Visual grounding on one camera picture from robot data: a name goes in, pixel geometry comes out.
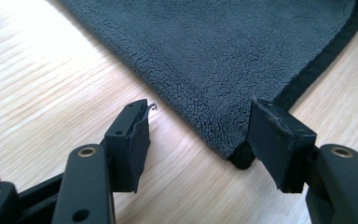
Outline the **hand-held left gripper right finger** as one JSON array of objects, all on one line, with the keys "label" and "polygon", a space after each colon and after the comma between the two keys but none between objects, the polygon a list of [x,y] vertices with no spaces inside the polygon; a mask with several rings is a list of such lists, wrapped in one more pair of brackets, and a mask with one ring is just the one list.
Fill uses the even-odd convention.
[{"label": "hand-held left gripper right finger", "polygon": [[283,193],[300,193],[305,183],[305,160],[317,133],[288,111],[266,100],[251,104],[247,142]]}]

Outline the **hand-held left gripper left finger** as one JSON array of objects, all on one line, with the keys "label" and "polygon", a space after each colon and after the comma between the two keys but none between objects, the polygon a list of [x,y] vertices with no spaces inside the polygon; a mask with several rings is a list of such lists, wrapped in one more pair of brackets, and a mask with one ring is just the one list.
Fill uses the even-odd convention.
[{"label": "hand-held left gripper left finger", "polygon": [[127,104],[103,138],[113,192],[137,192],[150,146],[146,99]]}]

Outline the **dark grey towel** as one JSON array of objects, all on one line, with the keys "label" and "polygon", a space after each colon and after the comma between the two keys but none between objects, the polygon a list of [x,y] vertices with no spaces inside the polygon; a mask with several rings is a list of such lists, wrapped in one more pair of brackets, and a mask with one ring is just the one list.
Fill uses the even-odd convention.
[{"label": "dark grey towel", "polygon": [[60,0],[241,170],[252,98],[290,109],[358,31],[358,0]]}]

